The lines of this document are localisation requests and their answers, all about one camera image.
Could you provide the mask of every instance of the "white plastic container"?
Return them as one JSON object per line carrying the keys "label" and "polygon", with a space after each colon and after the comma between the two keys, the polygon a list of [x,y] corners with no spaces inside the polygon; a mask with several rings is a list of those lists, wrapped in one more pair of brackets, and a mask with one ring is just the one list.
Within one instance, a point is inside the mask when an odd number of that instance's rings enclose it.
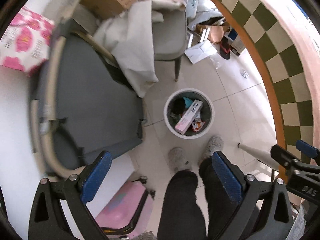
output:
{"label": "white plastic container", "polygon": [[[170,111],[168,111],[168,108],[170,106],[170,103],[179,97],[179,95],[190,98],[192,100],[200,100],[203,102],[204,106],[201,109],[201,113],[203,115],[203,111],[205,112],[203,116],[206,116],[206,120],[205,121],[205,125],[204,127],[197,133],[194,133],[192,135],[188,135],[187,133],[182,135],[180,133],[178,133],[175,129],[174,129],[174,125],[170,123],[169,121],[169,115],[170,115]],[[207,97],[206,94],[204,94],[203,92],[201,92],[198,89],[194,89],[194,88],[183,88],[180,89],[176,92],[174,92],[171,96],[169,96],[167,102],[164,105],[164,122],[167,125],[168,129],[176,136],[182,138],[182,139],[197,139],[200,138],[201,136],[205,135],[211,128],[213,120],[214,120],[214,108],[212,105],[211,100]]]}

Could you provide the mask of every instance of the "gray upholstered chair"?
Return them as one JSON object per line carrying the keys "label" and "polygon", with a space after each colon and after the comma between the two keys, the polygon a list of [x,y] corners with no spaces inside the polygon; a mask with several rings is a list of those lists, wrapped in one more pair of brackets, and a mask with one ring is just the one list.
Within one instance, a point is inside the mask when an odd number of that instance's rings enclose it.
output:
{"label": "gray upholstered chair", "polygon": [[175,81],[178,81],[181,57],[187,48],[187,17],[185,11],[161,10],[163,23],[152,25],[155,60],[174,61]]}

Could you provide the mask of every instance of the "floral gift bag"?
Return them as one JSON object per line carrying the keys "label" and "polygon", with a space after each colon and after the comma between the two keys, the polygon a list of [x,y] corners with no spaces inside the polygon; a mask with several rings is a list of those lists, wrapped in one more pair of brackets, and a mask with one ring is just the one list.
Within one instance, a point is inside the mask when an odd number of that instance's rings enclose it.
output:
{"label": "floral gift bag", "polygon": [[31,76],[49,58],[53,21],[23,7],[0,40],[0,65]]}

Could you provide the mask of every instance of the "black pants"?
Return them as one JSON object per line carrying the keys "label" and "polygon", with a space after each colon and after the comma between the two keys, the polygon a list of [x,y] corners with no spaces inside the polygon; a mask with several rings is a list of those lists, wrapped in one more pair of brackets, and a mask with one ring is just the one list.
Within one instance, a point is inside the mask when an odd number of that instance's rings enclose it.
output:
{"label": "black pants", "polygon": [[[158,240],[205,240],[214,239],[225,227],[237,204],[231,202],[212,168],[211,158],[204,160],[199,168],[208,203],[209,227],[206,235],[205,222],[196,204],[198,177],[191,171],[179,171],[170,180],[162,207],[157,234]],[[258,215],[258,209],[252,223]]]}

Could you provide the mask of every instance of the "metal bolt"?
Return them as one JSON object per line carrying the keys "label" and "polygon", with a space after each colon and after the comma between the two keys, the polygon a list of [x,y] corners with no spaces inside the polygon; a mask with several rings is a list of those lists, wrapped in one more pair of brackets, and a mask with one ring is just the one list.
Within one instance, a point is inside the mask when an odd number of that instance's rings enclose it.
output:
{"label": "metal bolt", "polygon": [[251,174],[247,175],[248,181],[254,181],[255,177]]}
{"label": "metal bolt", "polygon": [[277,183],[278,183],[278,184],[283,184],[283,180],[280,179],[280,178],[278,178],[278,179],[277,179]]}
{"label": "metal bolt", "polygon": [[41,179],[40,184],[44,185],[44,184],[46,184],[47,182],[48,182],[48,179],[43,178],[43,179]]}
{"label": "metal bolt", "polygon": [[70,175],[69,179],[71,181],[74,181],[74,180],[78,179],[78,175],[77,174],[72,174],[72,175]]}

